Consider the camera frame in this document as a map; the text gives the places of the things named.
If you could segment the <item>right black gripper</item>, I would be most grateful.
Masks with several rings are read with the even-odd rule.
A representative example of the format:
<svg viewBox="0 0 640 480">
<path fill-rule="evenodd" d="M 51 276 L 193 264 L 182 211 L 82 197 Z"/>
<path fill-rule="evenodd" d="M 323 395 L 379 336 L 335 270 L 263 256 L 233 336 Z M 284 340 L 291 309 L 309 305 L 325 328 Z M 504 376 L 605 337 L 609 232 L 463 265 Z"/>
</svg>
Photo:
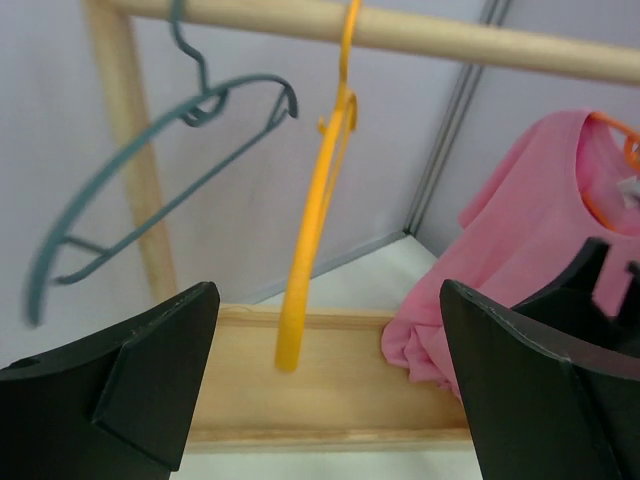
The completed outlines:
<svg viewBox="0 0 640 480">
<path fill-rule="evenodd" d="M 609 250 L 603 240 L 587 239 L 555 279 L 513 307 L 527 319 L 516 326 L 514 364 L 527 370 L 550 361 L 591 370 L 639 368 L 639 263 L 624 265 L 622 304 L 609 315 L 595 299 Z"/>
</svg>

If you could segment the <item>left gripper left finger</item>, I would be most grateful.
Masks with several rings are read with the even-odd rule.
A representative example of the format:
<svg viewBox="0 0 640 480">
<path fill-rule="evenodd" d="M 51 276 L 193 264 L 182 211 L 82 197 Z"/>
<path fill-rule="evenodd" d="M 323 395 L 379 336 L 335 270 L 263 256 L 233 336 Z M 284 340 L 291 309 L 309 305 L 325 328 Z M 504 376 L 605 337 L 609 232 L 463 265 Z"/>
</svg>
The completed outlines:
<svg viewBox="0 0 640 480">
<path fill-rule="evenodd" d="M 201 282 L 1 371 L 4 479 L 167 479 L 180 467 L 219 312 Z"/>
</svg>

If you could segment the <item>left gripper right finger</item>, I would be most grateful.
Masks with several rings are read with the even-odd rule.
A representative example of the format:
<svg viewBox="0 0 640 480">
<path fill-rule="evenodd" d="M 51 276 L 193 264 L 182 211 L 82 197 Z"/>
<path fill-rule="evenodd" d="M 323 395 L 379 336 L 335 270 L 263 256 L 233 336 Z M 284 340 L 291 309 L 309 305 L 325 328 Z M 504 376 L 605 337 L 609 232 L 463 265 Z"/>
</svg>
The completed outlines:
<svg viewBox="0 0 640 480">
<path fill-rule="evenodd" d="M 638 359 L 457 281 L 440 304 L 483 478 L 638 478 Z"/>
</svg>

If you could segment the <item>yellow plastic hanger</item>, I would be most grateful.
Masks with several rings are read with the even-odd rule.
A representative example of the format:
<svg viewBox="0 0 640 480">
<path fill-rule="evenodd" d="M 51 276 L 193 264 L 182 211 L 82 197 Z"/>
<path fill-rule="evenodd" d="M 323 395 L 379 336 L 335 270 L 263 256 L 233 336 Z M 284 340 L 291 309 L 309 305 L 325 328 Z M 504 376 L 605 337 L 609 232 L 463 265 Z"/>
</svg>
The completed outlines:
<svg viewBox="0 0 640 480">
<path fill-rule="evenodd" d="M 340 45 L 339 78 L 328 121 L 318 120 L 322 142 L 317 155 L 279 316 L 275 367 L 286 373 L 298 367 L 311 275 L 326 216 L 350 136 L 358 121 L 358 100 L 348 85 L 349 56 L 362 3 L 350 3 Z"/>
</svg>

